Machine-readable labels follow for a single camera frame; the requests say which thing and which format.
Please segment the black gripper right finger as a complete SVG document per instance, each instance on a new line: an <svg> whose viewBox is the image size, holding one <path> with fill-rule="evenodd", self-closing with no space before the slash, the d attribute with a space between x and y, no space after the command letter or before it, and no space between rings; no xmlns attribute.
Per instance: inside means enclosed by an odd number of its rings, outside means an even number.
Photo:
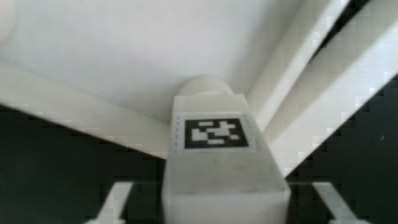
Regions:
<svg viewBox="0 0 398 224"><path fill-rule="evenodd" d="M334 218L329 224L372 224L359 219L331 182L313 182L313 187Z"/></svg>

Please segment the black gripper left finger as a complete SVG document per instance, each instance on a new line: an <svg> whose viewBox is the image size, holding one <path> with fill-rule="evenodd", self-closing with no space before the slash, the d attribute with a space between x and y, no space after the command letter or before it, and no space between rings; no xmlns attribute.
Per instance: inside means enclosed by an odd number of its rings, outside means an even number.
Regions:
<svg viewBox="0 0 398 224"><path fill-rule="evenodd" d="M134 182L114 183L96 218L84 224L127 224L121 216L134 185Z"/></svg>

